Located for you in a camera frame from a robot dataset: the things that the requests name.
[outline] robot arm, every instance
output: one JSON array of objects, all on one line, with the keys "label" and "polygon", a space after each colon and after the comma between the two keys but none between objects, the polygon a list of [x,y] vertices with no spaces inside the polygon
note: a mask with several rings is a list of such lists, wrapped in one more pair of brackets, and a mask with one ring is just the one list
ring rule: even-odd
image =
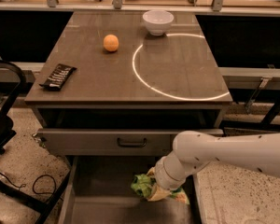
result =
[{"label": "robot arm", "polygon": [[280,177],[280,133],[214,137],[186,131],[173,142],[173,151],[155,166],[155,178],[163,189],[178,189],[210,161],[223,161],[266,175]]}]

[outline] drawer handle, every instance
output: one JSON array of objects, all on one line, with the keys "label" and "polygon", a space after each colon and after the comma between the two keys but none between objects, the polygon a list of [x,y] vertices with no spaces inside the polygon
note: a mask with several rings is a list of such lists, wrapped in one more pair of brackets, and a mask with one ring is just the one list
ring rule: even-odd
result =
[{"label": "drawer handle", "polygon": [[120,138],[118,138],[119,147],[144,147],[146,144],[146,138],[143,139],[143,142],[123,142]]}]

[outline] floor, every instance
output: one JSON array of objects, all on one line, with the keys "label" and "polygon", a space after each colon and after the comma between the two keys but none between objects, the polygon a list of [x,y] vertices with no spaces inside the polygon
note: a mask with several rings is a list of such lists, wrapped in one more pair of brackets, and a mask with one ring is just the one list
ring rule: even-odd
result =
[{"label": "floor", "polygon": [[[253,105],[247,115],[243,104],[234,104],[226,115],[233,120],[262,120],[270,105]],[[34,140],[32,135],[40,128],[32,110],[16,105],[10,110],[17,135],[6,145],[6,153],[0,156],[0,172],[21,191],[45,201],[49,195],[34,194],[32,187],[42,175],[51,175],[57,186],[68,172],[62,157],[50,155]],[[280,123],[280,114],[273,121]],[[230,135],[258,132],[229,130]],[[268,177],[225,163],[211,163],[198,175],[200,182],[203,218],[207,224],[280,224],[280,179]],[[53,180],[43,177],[35,184],[37,192],[52,192]],[[59,200],[46,223],[58,222],[62,207]],[[0,193],[0,224],[35,223],[38,213],[16,203]]]}]

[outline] white bowl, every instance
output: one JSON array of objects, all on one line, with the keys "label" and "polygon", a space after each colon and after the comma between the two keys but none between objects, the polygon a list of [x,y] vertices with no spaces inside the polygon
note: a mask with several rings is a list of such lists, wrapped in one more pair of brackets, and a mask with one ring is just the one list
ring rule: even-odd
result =
[{"label": "white bowl", "polygon": [[171,27],[174,15],[165,10],[150,10],[143,14],[146,28],[152,35],[163,35]]}]

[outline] table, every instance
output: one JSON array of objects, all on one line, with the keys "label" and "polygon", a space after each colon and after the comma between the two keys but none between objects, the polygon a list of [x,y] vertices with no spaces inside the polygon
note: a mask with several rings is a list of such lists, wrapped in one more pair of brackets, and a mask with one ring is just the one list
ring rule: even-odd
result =
[{"label": "table", "polygon": [[[195,16],[173,14],[170,31],[153,36],[140,11],[74,12],[30,89],[25,102],[43,126],[38,134],[45,147],[76,156],[60,223],[136,220],[157,209],[169,223],[184,213],[192,223],[188,207],[140,202],[128,188],[131,174],[168,154],[179,132],[217,128],[232,101]],[[103,49],[108,34],[118,37],[118,51]],[[39,84],[58,63],[77,70],[61,91],[43,90]],[[163,223],[163,215],[154,223]]]}]

